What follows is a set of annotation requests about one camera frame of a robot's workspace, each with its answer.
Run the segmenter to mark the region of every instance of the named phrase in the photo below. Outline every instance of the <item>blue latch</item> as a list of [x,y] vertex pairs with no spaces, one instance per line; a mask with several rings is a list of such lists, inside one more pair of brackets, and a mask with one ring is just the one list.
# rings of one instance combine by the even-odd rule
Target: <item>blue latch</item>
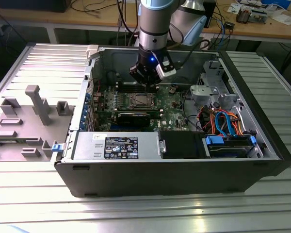
[[64,143],[54,144],[52,146],[52,152],[63,152],[64,151],[64,146],[65,146]]
[[257,140],[254,136],[251,136],[250,139],[251,139],[251,142],[253,143],[253,145],[255,145],[257,143]]
[[221,136],[207,136],[205,138],[206,144],[224,144],[224,140]]

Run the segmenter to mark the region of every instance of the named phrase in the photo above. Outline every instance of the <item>floor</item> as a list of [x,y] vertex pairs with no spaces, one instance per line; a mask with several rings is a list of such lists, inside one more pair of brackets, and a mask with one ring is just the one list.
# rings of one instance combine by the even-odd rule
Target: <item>floor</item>
[[[28,41],[34,43],[48,43],[49,39],[47,32],[44,28],[35,27],[17,27],[15,29]],[[70,30],[70,29],[57,29],[58,39],[62,44],[100,44],[100,45],[116,45],[116,33],[115,32],[101,32],[84,30]],[[231,40],[226,48],[226,45],[221,47],[221,50],[234,51],[237,47],[238,40]],[[119,45],[124,45],[124,40],[119,40]],[[0,37],[0,81],[9,70],[11,65],[16,60],[19,53],[23,50],[25,44],[17,36],[17,34],[11,30],[10,27],[4,28],[4,36]],[[279,69],[283,63],[287,51],[278,43],[262,42],[258,52],[263,52],[273,65]],[[291,65],[284,73],[284,77],[291,84]]]

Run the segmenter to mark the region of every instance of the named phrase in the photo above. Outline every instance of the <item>sticker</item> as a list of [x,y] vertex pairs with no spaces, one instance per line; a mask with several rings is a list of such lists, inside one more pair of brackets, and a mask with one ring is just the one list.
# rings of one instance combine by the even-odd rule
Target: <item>sticker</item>
[[105,159],[138,159],[137,137],[105,137]]
[[105,133],[94,133],[93,134],[93,140],[104,140],[106,138]]

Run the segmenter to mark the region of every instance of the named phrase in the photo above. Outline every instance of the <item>blue cable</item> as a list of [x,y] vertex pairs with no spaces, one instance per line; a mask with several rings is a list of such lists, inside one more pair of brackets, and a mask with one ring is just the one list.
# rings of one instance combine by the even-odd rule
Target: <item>blue cable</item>
[[221,47],[221,45],[222,45],[223,39],[224,39],[224,35],[225,35],[225,28],[224,28],[224,25],[223,25],[223,23],[222,23],[222,21],[221,21],[221,20],[217,19],[217,21],[219,21],[219,22],[220,22],[220,24],[221,24],[221,29],[222,29],[222,37],[221,37],[221,40],[220,40],[220,43],[219,43],[219,46],[218,46],[218,49],[217,49],[217,50],[219,50],[219,48],[220,48],[220,47]]
[[218,112],[218,113],[217,113],[217,115],[215,116],[215,127],[217,128],[217,130],[218,130],[220,133],[222,133],[222,134],[224,135],[224,137],[227,137],[226,133],[223,132],[223,131],[220,129],[220,126],[219,126],[219,116],[220,116],[221,114],[224,114],[224,115],[225,115],[228,131],[229,131],[229,133],[230,133],[231,135],[234,136],[234,135],[235,135],[235,131],[234,131],[234,129],[233,129],[232,126],[231,126],[231,120],[230,120],[228,114],[225,113],[225,112]]

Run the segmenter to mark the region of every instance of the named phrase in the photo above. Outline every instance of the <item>paper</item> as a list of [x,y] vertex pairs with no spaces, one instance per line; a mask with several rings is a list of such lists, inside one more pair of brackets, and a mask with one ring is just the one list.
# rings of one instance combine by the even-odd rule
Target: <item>paper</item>
[[232,3],[227,12],[238,14],[242,4]]
[[287,15],[275,16],[275,17],[272,17],[272,19],[274,19],[280,23],[286,24],[286,25],[291,25],[291,17],[287,16]]

